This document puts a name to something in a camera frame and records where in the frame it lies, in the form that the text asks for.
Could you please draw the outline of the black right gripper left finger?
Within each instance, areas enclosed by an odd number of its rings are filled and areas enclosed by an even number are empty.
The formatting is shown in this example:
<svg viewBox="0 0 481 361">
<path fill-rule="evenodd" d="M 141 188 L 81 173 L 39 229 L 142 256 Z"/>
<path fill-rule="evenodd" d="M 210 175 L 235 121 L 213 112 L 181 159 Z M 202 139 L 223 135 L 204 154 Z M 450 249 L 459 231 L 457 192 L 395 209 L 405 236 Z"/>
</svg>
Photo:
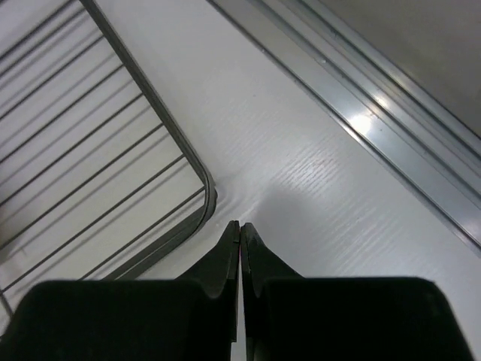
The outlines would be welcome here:
<svg viewBox="0 0 481 361">
<path fill-rule="evenodd" d="M 181 276 L 46 281 L 21 300 L 3 360 L 228 360 L 237 337 L 240 226 Z"/>
</svg>

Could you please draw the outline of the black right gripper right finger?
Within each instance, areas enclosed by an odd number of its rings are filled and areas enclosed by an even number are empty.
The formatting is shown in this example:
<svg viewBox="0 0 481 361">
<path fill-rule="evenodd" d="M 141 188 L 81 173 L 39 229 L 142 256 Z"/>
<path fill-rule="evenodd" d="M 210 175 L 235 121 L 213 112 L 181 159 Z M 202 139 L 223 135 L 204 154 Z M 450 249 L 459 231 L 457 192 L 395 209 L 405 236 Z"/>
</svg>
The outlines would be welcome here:
<svg viewBox="0 0 481 361">
<path fill-rule="evenodd" d="M 240 230 L 250 360 L 471 360 L 450 304 L 416 277 L 306 278 Z"/>
</svg>

